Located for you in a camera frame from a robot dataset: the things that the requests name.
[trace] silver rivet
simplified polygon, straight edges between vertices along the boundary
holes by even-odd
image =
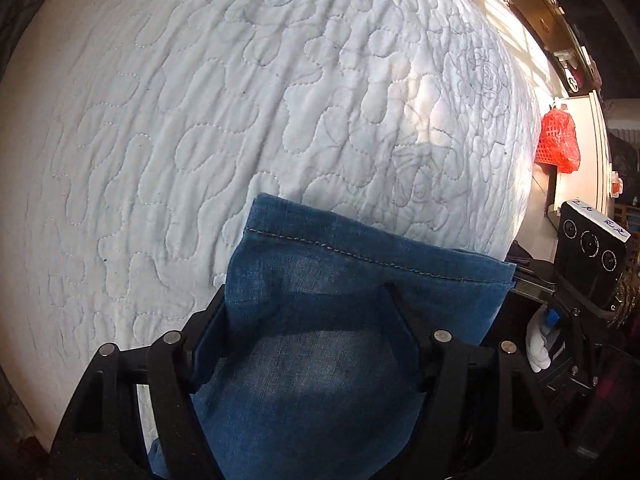
[[[433,333],[433,338],[441,343],[448,343],[451,341],[451,337],[451,332],[447,332],[446,330],[436,330]]]
[[[180,334],[180,332],[178,332],[177,330],[171,330],[171,332],[167,332],[162,336],[162,341],[164,341],[168,345],[174,345],[178,341],[180,341],[181,337],[182,335]]]
[[[516,346],[516,343],[512,341],[501,342],[500,348],[502,349],[503,352],[507,354],[515,354],[518,351],[518,347]]]
[[[100,355],[102,357],[107,357],[107,355],[113,354],[113,351],[115,349],[116,345],[114,345],[113,343],[105,343],[98,349],[98,352],[100,352]]]

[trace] tiled floor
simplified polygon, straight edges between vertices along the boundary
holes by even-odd
[[[567,97],[560,78],[529,31],[509,10],[506,0],[472,0],[496,28],[507,50],[518,60],[525,78],[534,89],[540,116],[549,111],[556,96]],[[556,230],[546,218],[549,177],[534,164],[527,213],[516,240],[538,259],[552,261],[556,253]]]

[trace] jeans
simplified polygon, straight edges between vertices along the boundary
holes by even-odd
[[[478,344],[513,271],[258,196],[226,277],[227,357],[193,396],[227,480],[368,479],[407,443],[424,399],[417,349],[398,362],[383,331],[382,285]],[[167,477],[158,441],[150,459]]]

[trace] red object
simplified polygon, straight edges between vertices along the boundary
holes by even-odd
[[[536,150],[536,162],[553,164],[560,173],[573,173],[580,168],[580,148],[575,138],[574,118],[562,109],[553,108],[542,117],[542,130]]]

